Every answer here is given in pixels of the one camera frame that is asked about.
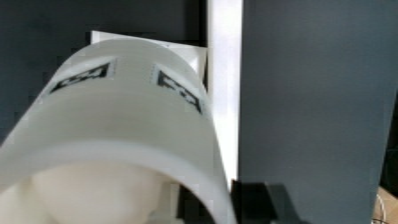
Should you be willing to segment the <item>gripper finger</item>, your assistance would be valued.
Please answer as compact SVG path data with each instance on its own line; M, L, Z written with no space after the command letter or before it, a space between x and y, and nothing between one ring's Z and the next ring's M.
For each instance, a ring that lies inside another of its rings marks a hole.
M282 184L235 181L232 200L239 224L310 224Z

